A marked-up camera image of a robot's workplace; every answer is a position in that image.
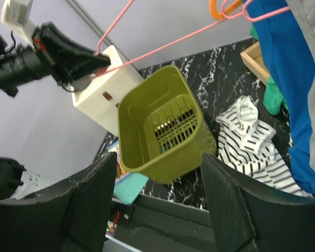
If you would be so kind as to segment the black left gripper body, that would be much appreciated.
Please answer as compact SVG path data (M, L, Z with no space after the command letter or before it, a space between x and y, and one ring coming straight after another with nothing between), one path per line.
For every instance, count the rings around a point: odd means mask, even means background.
M50 70L50 74L60 86L74 82L71 74L71 63L74 44L53 22L43 23L33 31L32 43Z

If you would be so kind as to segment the black white striped tank top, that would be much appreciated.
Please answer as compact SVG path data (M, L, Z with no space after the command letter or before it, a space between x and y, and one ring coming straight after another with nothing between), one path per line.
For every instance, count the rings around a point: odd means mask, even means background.
M218 159L267 186L297 196L311 197L293 179L272 143L276 130L258 119L252 97L240 96L216 117L220 125Z

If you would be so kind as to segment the pink wire hanger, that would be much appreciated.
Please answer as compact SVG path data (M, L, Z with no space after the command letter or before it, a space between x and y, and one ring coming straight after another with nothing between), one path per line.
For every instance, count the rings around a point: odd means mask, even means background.
M101 41L109 38L128 58L128 65L147 67L246 37L246 23L290 11L275 8L251 20L226 19L223 1L79 1L92 19L104 28Z

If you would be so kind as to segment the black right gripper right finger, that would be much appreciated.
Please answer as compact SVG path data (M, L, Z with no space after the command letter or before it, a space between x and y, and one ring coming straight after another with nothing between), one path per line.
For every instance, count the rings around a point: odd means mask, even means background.
M289 194L204 153L202 180L218 251L315 251L315 199Z

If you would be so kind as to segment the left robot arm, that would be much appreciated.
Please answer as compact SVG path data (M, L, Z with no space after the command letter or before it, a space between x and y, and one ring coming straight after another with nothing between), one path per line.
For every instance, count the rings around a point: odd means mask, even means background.
M28 46L13 44L9 50L6 46L0 35L0 90L10 97L17 95L19 86L48 76L63 89L75 82L85 89L90 74L111 65L107 55L76 43L52 22L37 26Z

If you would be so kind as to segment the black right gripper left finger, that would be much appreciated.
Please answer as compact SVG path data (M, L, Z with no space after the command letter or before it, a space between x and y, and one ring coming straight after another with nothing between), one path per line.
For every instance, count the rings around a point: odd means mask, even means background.
M22 199L0 201L0 251L102 251L117 170L106 153Z

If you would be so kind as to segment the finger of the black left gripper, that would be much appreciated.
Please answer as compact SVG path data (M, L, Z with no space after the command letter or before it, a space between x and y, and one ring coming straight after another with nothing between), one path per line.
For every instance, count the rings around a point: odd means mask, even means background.
M61 64L71 75L83 75L111 65L109 56L95 55L93 50L74 42L65 35L60 36L60 41Z
M93 78L103 74L107 69L108 67L103 67L88 74L84 73L83 75L79 75L73 82L70 82L69 85L72 87L87 87L91 84Z

